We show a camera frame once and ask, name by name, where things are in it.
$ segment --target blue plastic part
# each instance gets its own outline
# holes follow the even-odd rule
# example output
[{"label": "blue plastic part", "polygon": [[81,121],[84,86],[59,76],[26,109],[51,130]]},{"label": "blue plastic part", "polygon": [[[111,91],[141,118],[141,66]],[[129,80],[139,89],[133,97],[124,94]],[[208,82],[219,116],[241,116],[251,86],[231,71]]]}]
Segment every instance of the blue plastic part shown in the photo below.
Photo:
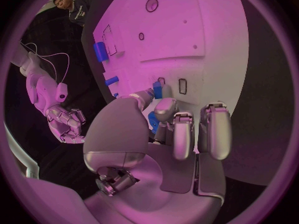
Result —
[{"label": "blue plastic part", "polygon": [[154,98],[155,99],[162,99],[162,85],[159,81],[156,81],[152,85],[153,92],[154,92]]},{"label": "blue plastic part", "polygon": [[153,111],[149,113],[148,118],[149,123],[152,126],[152,132],[156,134],[160,121],[156,119]]},{"label": "blue plastic part", "polygon": [[106,84],[106,86],[109,86],[109,85],[111,85],[111,84],[113,84],[113,83],[115,83],[115,82],[117,82],[117,81],[119,81],[119,79],[118,79],[117,76],[115,76],[115,77],[112,77],[112,78],[106,80],[106,81],[105,81],[105,84]]},{"label": "blue plastic part", "polygon": [[97,42],[94,44],[94,49],[99,62],[107,61],[109,59],[104,42]]}]

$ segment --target person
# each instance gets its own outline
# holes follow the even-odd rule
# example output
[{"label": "person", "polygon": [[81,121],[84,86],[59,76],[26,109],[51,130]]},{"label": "person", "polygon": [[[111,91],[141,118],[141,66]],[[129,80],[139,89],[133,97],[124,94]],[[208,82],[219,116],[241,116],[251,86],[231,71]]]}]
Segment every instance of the person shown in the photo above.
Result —
[{"label": "person", "polygon": [[80,26],[84,26],[91,2],[92,0],[53,0],[59,9],[69,10],[70,21]]}]

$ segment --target cable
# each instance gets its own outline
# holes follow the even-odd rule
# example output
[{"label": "cable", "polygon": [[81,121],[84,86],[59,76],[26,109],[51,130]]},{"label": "cable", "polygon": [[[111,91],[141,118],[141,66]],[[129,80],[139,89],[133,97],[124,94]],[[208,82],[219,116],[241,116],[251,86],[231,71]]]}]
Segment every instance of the cable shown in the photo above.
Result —
[{"label": "cable", "polygon": [[31,48],[29,48],[27,45],[29,45],[29,44],[33,44],[33,45],[35,46],[35,53],[36,53],[36,55],[37,55],[38,57],[40,57],[41,59],[43,59],[43,60],[49,62],[49,63],[53,66],[53,68],[54,68],[54,72],[55,72],[55,81],[56,81],[56,82],[57,82],[57,72],[56,72],[55,66],[53,65],[52,62],[50,62],[49,60],[47,60],[47,59],[45,59],[45,58],[43,58],[43,57],[55,56],[55,55],[59,55],[59,54],[64,54],[64,55],[66,55],[67,58],[68,58],[67,68],[66,68],[65,74],[64,74],[63,79],[62,79],[61,82],[64,81],[64,78],[66,77],[66,74],[67,74],[67,72],[68,72],[69,65],[70,65],[70,57],[69,57],[68,54],[61,52],[61,53],[56,53],[56,54],[53,54],[53,55],[41,56],[41,55],[38,55],[38,54],[37,54],[37,45],[36,45],[35,43],[30,42],[30,43],[27,43],[27,44],[23,44],[21,41],[20,41],[20,43],[21,43],[22,45],[24,45],[25,47],[27,47],[27,48],[28,48],[29,50],[31,50],[31,51],[33,51],[33,50],[32,50]]}]

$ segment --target white robotic arm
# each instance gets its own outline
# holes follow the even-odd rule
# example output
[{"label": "white robotic arm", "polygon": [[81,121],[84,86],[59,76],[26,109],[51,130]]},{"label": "white robotic arm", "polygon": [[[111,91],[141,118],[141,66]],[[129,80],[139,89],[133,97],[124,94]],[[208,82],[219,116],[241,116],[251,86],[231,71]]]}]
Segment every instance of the white robotic arm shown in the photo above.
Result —
[{"label": "white robotic arm", "polygon": [[85,118],[80,110],[68,112],[60,103],[65,101],[67,85],[57,84],[39,64],[39,57],[33,52],[27,52],[19,44],[11,63],[20,67],[20,72],[26,77],[26,89],[34,106],[47,117],[49,128],[54,136],[65,143],[84,143],[85,137],[80,136],[81,125]]}]

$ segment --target dark background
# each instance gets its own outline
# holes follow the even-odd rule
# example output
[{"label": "dark background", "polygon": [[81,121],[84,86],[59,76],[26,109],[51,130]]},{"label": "dark background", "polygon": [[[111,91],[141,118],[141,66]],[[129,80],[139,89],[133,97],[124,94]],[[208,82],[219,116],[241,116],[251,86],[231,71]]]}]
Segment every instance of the dark background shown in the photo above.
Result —
[{"label": "dark background", "polygon": [[[295,0],[278,0],[288,15],[295,21],[298,10]],[[13,11],[16,3],[11,3],[9,10]],[[11,12],[4,13],[9,18]],[[70,68],[65,83],[68,86],[69,96],[63,103],[66,109],[80,108],[87,118],[83,127],[83,134],[95,115],[106,105],[97,84],[89,69],[82,44],[82,28],[71,24],[67,12],[56,8],[45,11],[34,19],[27,29],[23,43],[35,42],[40,55],[50,55],[65,52],[70,55]],[[48,58],[55,65],[58,81],[61,81],[67,66],[67,58],[57,55]],[[50,64],[42,62],[42,66],[51,75],[53,70]],[[5,116],[8,128],[16,140],[22,144],[26,152],[40,165],[40,178],[76,190],[82,198],[92,195],[96,190],[94,175],[84,165],[82,145],[61,144],[48,129],[46,118],[29,102],[25,89],[25,77],[19,73],[18,67],[12,66],[7,81],[7,94],[5,97]],[[296,203],[298,200],[299,181],[296,178],[293,186],[284,197],[274,213],[263,223],[274,223],[296,217]],[[252,185],[227,178],[227,196],[215,223],[226,223],[241,213],[264,190],[264,186]],[[28,215],[22,210],[18,202],[9,191],[3,191],[7,198],[7,210],[14,209],[17,215],[9,216],[3,223],[30,223]]]}]

